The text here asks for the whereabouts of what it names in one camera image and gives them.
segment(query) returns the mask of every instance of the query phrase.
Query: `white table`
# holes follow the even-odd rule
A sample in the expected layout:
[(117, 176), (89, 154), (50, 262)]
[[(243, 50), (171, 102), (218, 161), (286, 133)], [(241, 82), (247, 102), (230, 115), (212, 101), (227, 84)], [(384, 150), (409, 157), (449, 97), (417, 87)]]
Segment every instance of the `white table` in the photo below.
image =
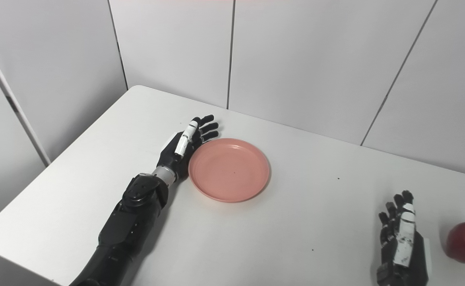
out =
[(206, 114), (221, 123), (222, 137), (265, 153), (269, 185), (250, 201), (220, 203), (181, 183), (125, 285), (374, 285), (377, 213), (409, 189), (418, 230), (431, 242), (431, 285), (465, 286), (465, 265), (441, 247), (465, 221), (465, 174), (141, 86), (0, 213), (0, 256), (68, 285), (130, 179), (154, 170), (169, 136)]

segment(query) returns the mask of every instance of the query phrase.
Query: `pink plate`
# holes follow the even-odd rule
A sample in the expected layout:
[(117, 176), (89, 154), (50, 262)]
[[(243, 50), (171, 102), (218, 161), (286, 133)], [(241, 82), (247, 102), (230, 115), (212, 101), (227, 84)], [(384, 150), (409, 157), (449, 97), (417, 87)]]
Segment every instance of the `pink plate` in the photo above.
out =
[(269, 178), (269, 164), (254, 145), (222, 138), (202, 145), (190, 159), (188, 173), (201, 193), (227, 203), (260, 193)]

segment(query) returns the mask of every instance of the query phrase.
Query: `robotic hand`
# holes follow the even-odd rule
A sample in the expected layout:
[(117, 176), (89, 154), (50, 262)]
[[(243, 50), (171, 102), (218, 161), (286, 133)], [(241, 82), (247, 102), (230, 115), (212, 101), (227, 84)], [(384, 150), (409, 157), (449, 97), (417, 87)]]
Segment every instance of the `robotic hand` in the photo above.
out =
[(416, 231), (413, 195), (403, 191), (386, 203), (389, 216), (379, 214), (381, 266), (377, 271), (379, 286), (425, 286), (428, 282), (423, 237)]
[(167, 204), (169, 187), (188, 175), (190, 157), (218, 136), (213, 115), (194, 118), (160, 154), (152, 174), (134, 177), (98, 236), (98, 247), (70, 286), (119, 286)]

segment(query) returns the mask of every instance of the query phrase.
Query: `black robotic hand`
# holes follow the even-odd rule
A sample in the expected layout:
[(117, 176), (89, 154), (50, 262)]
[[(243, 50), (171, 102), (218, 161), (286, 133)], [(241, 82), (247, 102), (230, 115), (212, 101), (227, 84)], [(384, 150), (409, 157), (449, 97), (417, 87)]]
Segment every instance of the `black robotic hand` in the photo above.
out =
[(428, 282), (423, 237), (416, 231), (413, 195), (403, 191), (386, 203), (388, 214), (379, 214), (381, 266), (377, 271), (380, 286), (425, 286)]
[(152, 174), (134, 177), (98, 235), (98, 246), (70, 286), (119, 286), (139, 255), (157, 217), (167, 204), (169, 187), (188, 175), (197, 148), (218, 136), (213, 115), (194, 118), (160, 154)]
[(206, 141), (218, 136), (218, 123), (212, 122), (211, 114), (202, 119), (195, 117), (188, 127), (178, 132), (160, 154), (157, 170), (169, 169), (174, 172), (174, 181), (188, 176), (188, 163), (194, 152)]

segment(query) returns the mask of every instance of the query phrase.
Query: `gray panel line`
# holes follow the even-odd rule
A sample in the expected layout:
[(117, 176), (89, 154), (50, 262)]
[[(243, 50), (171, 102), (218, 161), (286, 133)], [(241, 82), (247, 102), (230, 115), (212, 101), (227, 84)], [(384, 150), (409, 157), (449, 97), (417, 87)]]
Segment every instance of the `gray panel line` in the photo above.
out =
[(123, 65), (123, 58), (121, 57), (120, 42), (118, 42), (118, 33), (116, 33), (116, 24), (114, 24), (114, 17), (112, 16), (112, 8), (110, 7), (110, 0), (107, 0), (107, 4), (109, 5), (109, 13), (110, 13), (110, 19), (112, 21), (112, 29), (114, 30), (114, 38), (116, 39), (116, 45), (118, 46), (118, 56), (120, 56), (121, 71), (123, 72), (125, 86), (128, 90), (127, 74), (125, 73), (125, 65)]
[(405, 65), (405, 62), (407, 62), (407, 58), (409, 58), (409, 55), (411, 54), (411, 52), (413, 51), (413, 48), (416, 44), (416, 42), (418, 41), (418, 38), (420, 37), (422, 31), (423, 31), (423, 28), (425, 27), (425, 24), (427, 24), (427, 21), (428, 19), (430, 18), (430, 15), (432, 14), (432, 11), (434, 11), (434, 7), (436, 6), (436, 4), (438, 3), (438, 0), (434, 1), (434, 4), (432, 5), (432, 7), (430, 8), (430, 11), (429, 13), (427, 14), (427, 17), (425, 18), (425, 21), (423, 21), (423, 24), (422, 24), (422, 27), (420, 28), (420, 31), (418, 31), (418, 34), (416, 34), (416, 38), (415, 40), (413, 41), (413, 44), (411, 45), (411, 47), (409, 48), (409, 51), (407, 52), (407, 55), (405, 56), (404, 58), (404, 61), (402, 62), (402, 65), (400, 66), (400, 68), (398, 69), (398, 72), (395, 76), (395, 78), (393, 79), (393, 82), (391, 83), (390, 85), (390, 88), (388, 89), (387, 93), (386, 93), (386, 96), (385, 98), (383, 99), (383, 102), (381, 103), (381, 105), (379, 106), (379, 109), (378, 109), (378, 112), (376, 113), (376, 116), (374, 116), (374, 120), (372, 120), (372, 122), (370, 123), (370, 126), (368, 127), (368, 130), (367, 130), (367, 133), (365, 134), (365, 137), (363, 137), (363, 140), (361, 141), (361, 144), (360, 146), (363, 146), (363, 143), (365, 143), (365, 139), (367, 139), (367, 136), (368, 134), (370, 133), (370, 129), (372, 129), (372, 126), (374, 125), (374, 122), (376, 121), (376, 119), (378, 118), (378, 115), (379, 113), (381, 112), (381, 109), (383, 109), (385, 103), (386, 103), (386, 100), (388, 99), (388, 96), (390, 95), (390, 92), (393, 88), (393, 85), (395, 84), (395, 82), (397, 81), (398, 79), (398, 76), (400, 75), (400, 72), (402, 71), (402, 69), (404, 68), (404, 65)]
[(236, 0), (232, 0), (232, 22), (231, 22), (231, 50), (229, 53), (229, 79), (227, 80), (227, 104), (229, 109), (229, 96), (231, 95), (231, 69), (233, 66), (233, 40), (234, 40), (234, 17), (236, 15)]
[(44, 163), (44, 165), (47, 167), (50, 164), (50, 159), (47, 156), (47, 153), (42, 147), (42, 143), (38, 140), (35, 131), (33, 130), (33, 127), (31, 127), (31, 124), (27, 120), (26, 115), (22, 111), (22, 108), (20, 107), (17, 98), (13, 94), (12, 89), (10, 88), (5, 75), (2, 73), (0, 70), (0, 89), (5, 95), (10, 107), (12, 108), (13, 112), (17, 116), (17, 119), (19, 120), (20, 124), (22, 125), (22, 128), (24, 129), (24, 132), (26, 132), (27, 137), (29, 137), (29, 140), (31, 141), (31, 144), (35, 148), (38, 156), (40, 156), (40, 159)]

